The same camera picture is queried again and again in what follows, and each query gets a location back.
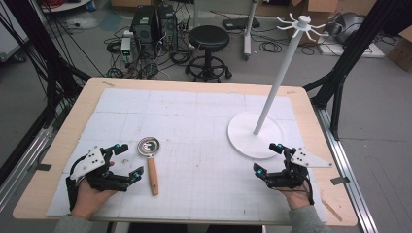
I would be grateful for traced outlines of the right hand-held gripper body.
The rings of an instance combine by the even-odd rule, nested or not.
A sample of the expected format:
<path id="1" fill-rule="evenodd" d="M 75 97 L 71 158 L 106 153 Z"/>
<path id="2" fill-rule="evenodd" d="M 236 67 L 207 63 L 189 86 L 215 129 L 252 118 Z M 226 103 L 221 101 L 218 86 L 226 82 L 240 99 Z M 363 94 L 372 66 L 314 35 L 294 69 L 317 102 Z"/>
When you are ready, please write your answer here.
<path id="1" fill-rule="evenodd" d="M 269 188 L 301 186 L 308 176 L 308 168 L 330 168 L 332 166 L 331 162 L 305 148 L 290 149 L 285 147 L 282 155 L 285 157 L 285 168 L 281 172 L 266 175 L 265 183 Z"/>

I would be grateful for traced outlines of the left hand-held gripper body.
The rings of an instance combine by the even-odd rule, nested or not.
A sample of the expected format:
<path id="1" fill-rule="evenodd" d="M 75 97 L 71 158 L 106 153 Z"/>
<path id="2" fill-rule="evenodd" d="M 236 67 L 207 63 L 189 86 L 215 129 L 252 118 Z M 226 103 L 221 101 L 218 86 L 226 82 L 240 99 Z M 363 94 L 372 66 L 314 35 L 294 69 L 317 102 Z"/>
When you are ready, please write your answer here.
<path id="1" fill-rule="evenodd" d="M 89 185 L 99 191 L 127 191 L 130 186 L 129 177 L 115 175 L 110 171 L 111 157 L 109 148 L 98 146 L 80 157 L 70 169 L 69 191 L 76 192 L 82 179 L 87 179 Z"/>

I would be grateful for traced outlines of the metal strainer with wooden handle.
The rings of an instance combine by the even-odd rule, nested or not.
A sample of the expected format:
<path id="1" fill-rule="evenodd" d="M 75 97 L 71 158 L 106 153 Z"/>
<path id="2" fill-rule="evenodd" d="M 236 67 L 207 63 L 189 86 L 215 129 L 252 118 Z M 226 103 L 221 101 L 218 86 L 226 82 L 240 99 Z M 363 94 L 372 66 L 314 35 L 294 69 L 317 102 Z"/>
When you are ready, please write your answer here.
<path id="1" fill-rule="evenodd" d="M 158 152 L 159 148 L 160 143 L 155 137 L 143 138 L 137 146 L 139 154 L 147 157 L 150 188 L 153 196 L 157 196 L 159 194 L 157 171 L 154 159 L 154 155 Z"/>

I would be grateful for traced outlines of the person's right hand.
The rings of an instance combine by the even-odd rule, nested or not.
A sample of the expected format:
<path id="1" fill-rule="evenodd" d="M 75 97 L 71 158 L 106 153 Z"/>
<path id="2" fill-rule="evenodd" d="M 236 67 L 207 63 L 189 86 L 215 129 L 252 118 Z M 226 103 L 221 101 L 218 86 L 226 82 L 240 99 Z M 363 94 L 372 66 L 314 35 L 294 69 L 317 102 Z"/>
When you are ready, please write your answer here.
<path id="1" fill-rule="evenodd" d="M 279 187 L 278 191 L 286 197 L 288 205 L 292 210 L 310 206 L 309 186 L 307 183 L 295 188 Z"/>

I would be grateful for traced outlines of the person's left hand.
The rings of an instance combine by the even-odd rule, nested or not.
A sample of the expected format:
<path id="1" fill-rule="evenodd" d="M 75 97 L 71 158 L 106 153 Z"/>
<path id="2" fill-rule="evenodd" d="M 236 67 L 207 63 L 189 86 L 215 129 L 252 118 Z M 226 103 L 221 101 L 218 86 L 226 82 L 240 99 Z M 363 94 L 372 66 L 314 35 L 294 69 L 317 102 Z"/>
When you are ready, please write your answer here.
<path id="1" fill-rule="evenodd" d="M 115 190 L 99 191 L 92 188 L 87 180 L 82 180 L 79 185 L 76 204 L 71 211 L 71 216 L 91 220 L 105 202 L 116 193 Z"/>

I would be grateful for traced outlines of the white hook rack stand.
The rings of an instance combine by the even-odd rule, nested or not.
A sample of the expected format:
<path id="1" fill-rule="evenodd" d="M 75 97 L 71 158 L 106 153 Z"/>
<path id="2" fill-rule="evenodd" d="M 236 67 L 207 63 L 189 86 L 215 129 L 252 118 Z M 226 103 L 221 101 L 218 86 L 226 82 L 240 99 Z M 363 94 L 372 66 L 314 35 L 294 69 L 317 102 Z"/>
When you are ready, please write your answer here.
<path id="1" fill-rule="evenodd" d="M 284 27 L 278 26 L 278 29 L 284 31 L 293 29 L 293 34 L 265 104 L 259 114 L 245 112 L 234 116 L 227 127 L 227 136 L 231 145 L 242 154 L 255 159 L 272 157 L 269 144 L 273 139 L 283 140 L 281 127 L 268 116 L 269 110 L 291 65 L 302 35 L 305 34 L 309 40 L 315 42 L 315 39 L 311 37 L 311 33 L 321 36 L 317 29 L 324 27 L 323 24 L 312 25 L 312 19 L 309 16 L 294 18 L 290 15 L 290 20 L 283 20 L 279 17 L 278 20 L 285 24 Z"/>

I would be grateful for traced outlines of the white grid mat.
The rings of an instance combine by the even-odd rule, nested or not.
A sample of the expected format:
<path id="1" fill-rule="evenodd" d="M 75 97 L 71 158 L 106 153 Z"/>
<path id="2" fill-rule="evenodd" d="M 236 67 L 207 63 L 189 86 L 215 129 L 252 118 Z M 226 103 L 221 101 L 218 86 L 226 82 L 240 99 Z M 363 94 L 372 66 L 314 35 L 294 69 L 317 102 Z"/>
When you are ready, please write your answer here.
<path id="1" fill-rule="evenodd" d="M 88 120 L 62 174 L 93 148 L 126 144 L 114 156 L 113 172 L 126 175 L 147 165 L 137 151 L 148 136 L 159 140 L 154 155 L 159 194 L 153 195 L 149 176 L 112 197 L 99 218 L 142 221 L 234 222 L 287 224 L 285 197 L 257 178 L 258 163 L 269 172 L 283 169 L 283 156 L 246 156 L 229 141 L 229 122 L 241 113 L 258 114 L 262 95 L 178 92 L 108 88 Z"/>

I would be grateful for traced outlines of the white device with green light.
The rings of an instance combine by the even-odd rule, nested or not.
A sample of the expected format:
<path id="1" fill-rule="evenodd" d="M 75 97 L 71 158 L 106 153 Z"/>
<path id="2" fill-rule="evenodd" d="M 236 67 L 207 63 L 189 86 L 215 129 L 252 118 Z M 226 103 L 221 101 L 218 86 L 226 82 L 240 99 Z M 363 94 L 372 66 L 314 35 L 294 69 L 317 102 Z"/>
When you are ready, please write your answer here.
<path id="1" fill-rule="evenodd" d="M 121 51 L 121 54 L 122 54 L 123 62 L 125 64 L 130 64 L 132 62 L 131 39 L 130 38 L 122 38 L 121 39 L 120 51 Z"/>

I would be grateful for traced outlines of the white flat board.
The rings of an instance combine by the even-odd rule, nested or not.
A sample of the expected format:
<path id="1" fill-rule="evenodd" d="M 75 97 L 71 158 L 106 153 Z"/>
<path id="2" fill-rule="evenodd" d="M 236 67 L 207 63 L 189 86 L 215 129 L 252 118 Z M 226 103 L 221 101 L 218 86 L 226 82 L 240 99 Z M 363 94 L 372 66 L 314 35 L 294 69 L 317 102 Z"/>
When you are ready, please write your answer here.
<path id="1" fill-rule="evenodd" d="M 318 48 L 322 55 L 334 55 L 341 56 L 344 52 L 343 47 L 340 44 L 318 44 Z M 364 51 L 362 57 L 365 58 L 383 58 L 385 54 L 375 45 L 370 44 Z"/>

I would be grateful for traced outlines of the white metal stand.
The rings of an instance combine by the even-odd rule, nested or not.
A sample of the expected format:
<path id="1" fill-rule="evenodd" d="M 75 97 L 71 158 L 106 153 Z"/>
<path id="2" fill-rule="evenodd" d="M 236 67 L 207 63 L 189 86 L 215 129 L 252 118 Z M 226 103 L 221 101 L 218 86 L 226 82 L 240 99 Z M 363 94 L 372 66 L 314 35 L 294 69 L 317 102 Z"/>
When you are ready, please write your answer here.
<path id="1" fill-rule="evenodd" d="M 247 19 L 247 27 L 244 32 L 243 54 L 244 54 L 245 60 L 248 60 L 252 54 L 251 31 L 253 27 L 253 21 L 254 21 L 254 16 L 255 16 L 257 5 L 258 5 L 258 0 L 252 0 L 251 8 L 250 8 L 248 19 Z"/>

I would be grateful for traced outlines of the black computer tower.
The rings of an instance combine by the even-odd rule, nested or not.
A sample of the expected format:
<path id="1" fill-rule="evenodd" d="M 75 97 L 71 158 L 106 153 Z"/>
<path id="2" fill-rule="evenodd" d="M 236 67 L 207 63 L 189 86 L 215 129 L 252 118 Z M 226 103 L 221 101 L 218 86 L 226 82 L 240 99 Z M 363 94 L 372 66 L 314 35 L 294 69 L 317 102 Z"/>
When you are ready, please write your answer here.
<path id="1" fill-rule="evenodd" d="M 173 6 L 160 4 L 157 8 L 161 41 L 167 50 L 178 48 L 177 18 Z"/>
<path id="2" fill-rule="evenodd" d="M 130 31 L 134 35 L 138 50 L 155 57 L 155 43 L 159 39 L 159 32 L 154 6 L 140 5 L 136 8 Z"/>

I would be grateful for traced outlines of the black round stool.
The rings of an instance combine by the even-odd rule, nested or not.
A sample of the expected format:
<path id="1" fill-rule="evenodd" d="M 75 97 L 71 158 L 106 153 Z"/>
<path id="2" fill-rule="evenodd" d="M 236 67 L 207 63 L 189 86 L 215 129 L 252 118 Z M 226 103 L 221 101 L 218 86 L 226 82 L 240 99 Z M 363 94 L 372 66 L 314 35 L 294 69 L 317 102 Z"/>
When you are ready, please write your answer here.
<path id="1" fill-rule="evenodd" d="M 197 26 L 189 33 L 189 43 L 203 50 L 204 54 L 189 62 L 185 68 L 187 75 L 191 74 L 195 81 L 216 80 L 218 83 L 221 81 L 220 76 L 227 79 L 232 77 L 224 62 L 213 55 L 213 52 L 223 50 L 229 43 L 229 35 L 224 29 L 215 25 Z"/>

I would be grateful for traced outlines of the black flat box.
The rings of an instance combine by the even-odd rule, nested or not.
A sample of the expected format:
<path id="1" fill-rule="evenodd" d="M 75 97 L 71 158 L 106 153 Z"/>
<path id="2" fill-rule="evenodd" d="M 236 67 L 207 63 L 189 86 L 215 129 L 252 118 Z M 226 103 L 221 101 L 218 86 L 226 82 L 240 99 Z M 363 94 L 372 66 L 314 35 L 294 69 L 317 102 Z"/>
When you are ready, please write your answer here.
<path id="1" fill-rule="evenodd" d="M 246 30 L 248 25 L 249 19 L 247 17 L 229 18 L 223 20 L 223 27 L 226 30 Z"/>

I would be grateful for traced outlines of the grey rounded device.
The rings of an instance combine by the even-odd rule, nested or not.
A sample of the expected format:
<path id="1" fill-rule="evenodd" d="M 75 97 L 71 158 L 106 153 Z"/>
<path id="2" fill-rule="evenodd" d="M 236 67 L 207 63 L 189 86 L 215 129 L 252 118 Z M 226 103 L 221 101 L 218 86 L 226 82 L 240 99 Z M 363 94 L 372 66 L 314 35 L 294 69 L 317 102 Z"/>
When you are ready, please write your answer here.
<path id="1" fill-rule="evenodd" d="M 336 41 L 345 44 L 360 29 L 364 17 L 355 13 L 337 13 L 326 24 L 325 31 Z"/>

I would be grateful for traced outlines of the closed cardboard box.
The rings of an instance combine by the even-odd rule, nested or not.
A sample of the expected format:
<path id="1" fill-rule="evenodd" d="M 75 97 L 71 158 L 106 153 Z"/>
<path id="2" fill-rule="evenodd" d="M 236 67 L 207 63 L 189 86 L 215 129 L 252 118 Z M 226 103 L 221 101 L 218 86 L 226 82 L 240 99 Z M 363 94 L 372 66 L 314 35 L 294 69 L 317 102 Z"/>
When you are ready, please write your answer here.
<path id="1" fill-rule="evenodd" d="M 404 71 L 412 73 L 412 25 L 401 31 L 399 36 L 388 58 Z"/>

